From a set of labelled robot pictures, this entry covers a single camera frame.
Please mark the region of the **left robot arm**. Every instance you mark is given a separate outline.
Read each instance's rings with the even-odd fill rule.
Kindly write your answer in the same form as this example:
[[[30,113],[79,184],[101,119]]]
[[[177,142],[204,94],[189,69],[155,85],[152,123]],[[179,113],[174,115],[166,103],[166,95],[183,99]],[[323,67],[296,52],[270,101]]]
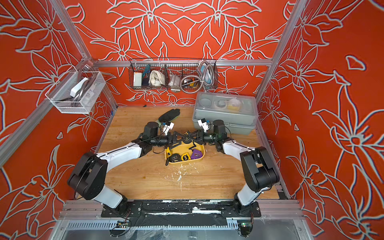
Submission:
[[[78,161],[68,179],[68,185],[85,200],[94,200],[117,215],[127,212],[127,198],[108,187],[107,173],[130,161],[145,156],[153,147],[179,145],[186,136],[174,132],[159,133],[159,124],[149,122],[139,137],[130,143],[105,153],[87,152]]]

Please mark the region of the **yellow plastic storage box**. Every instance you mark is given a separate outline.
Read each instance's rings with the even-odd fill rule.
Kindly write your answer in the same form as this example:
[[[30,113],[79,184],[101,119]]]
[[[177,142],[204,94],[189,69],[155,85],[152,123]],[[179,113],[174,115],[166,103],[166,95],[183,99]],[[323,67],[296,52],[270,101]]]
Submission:
[[[205,156],[206,150],[204,145],[196,142],[174,145],[165,149],[166,166],[170,164],[181,164],[184,162],[200,161]]]

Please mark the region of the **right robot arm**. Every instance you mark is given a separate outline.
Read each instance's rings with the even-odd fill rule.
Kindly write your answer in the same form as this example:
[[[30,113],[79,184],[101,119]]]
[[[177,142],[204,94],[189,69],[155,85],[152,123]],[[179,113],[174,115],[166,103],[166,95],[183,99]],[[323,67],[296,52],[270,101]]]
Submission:
[[[224,121],[205,119],[198,121],[201,130],[190,134],[190,139],[199,144],[214,145],[222,154],[241,161],[245,185],[235,194],[234,210],[243,215],[249,211],[256,199],[272,189],[280,181],[280,175],[265,147],[252,148],[236,142]]]

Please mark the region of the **small yellow 2m tape measure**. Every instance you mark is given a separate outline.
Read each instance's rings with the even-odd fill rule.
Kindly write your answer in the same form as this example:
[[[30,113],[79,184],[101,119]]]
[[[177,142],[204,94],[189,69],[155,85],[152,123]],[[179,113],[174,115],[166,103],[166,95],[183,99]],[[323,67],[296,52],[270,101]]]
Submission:
[[[189,153],[184,153],[181,156],[182,161],[189,161],[191,160],[191,155]]]

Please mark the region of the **purple tape measure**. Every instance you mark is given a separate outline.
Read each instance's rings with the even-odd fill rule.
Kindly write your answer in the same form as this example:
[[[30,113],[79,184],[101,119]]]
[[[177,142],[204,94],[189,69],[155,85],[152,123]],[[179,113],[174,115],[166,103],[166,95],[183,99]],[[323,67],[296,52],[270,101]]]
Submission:
[[[191,154],[191,159],[192,160],[197,160],[203,157],[203,153],[197,149],[193,149],[192,154]]]

